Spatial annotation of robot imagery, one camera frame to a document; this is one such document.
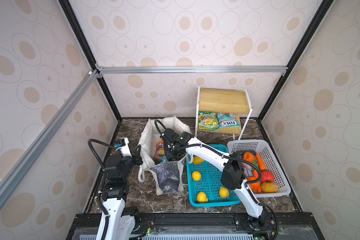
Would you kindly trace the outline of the orange fruit candy bag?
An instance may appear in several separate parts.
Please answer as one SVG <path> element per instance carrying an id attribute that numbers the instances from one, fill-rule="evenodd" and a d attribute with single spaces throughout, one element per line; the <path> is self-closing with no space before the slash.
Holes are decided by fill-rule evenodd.
<path id="1" fill-rule="evenodd" d="M 156 153 L 154 155 L 154 160 L 159 161 L 164 156 L 165 156 L 164 141 L 160 141 L 160 142 L 158 142 L 158 147 L 157 147 Z"/>

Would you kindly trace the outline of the cream canvas grocery bag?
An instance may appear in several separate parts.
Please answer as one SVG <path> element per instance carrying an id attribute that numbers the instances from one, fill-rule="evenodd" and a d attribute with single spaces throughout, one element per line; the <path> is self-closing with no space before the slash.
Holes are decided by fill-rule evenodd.
<path id="1" fill-rule="evenodd" d="M 159 161 L 155 161 L 154 155 L 158 142 L 162 141 L 157 127 L 160 127 L 162 132 L 164 131 L 163 126 L 155 124 L 155 120 L 149 119 L 141 133 L 138 145 L 142 146 L 143 164 L 139 167 L 138 181 L 143 183 L 145 173 L 150 172 L 155 180 L 158 196 L 182 192 L 184 190 L 182 174 L 188 154 L 179 161 L 169 162 L 166 155 Z"/>

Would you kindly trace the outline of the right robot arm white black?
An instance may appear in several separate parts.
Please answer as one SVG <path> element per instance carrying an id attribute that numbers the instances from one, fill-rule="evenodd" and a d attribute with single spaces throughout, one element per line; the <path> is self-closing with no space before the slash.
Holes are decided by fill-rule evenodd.
<path id="1" fill-rule="evenodd" d="M 218 151 L 187 132 L 178 135 L 172 129 L 166 128 L 163 132 L 159 131 L 159 134 L 164 141 L 168 157 L 182 157 L 188 153 L 219 169 L 222 172 L 222 185 L 233 190 L 239 197 L 253 228 L 263 227 L 266 221 L 270 220 L 271 215 L 267 212 L 267 207 L 258 201 L 251 189 L 251 184 L 258 183 L 261 176 L 249 181 L 244 173 L 244 160 L 234 154 Z"/>

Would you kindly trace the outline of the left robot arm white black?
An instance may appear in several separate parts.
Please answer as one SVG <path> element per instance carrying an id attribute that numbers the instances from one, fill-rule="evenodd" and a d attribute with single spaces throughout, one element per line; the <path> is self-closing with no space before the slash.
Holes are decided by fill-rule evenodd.
<path id="1" fill-rule="evenodd" d="M 140 228 L 140 213 L 136 207 L 126 207 L 129 181 L 134 166 L 142 165 L 141 146 L 129 149 L 127 145 L 106 162 L 106 181 L 98 205 L 102 210 L 97 240 L 129 240 L 132 232 Z"/>

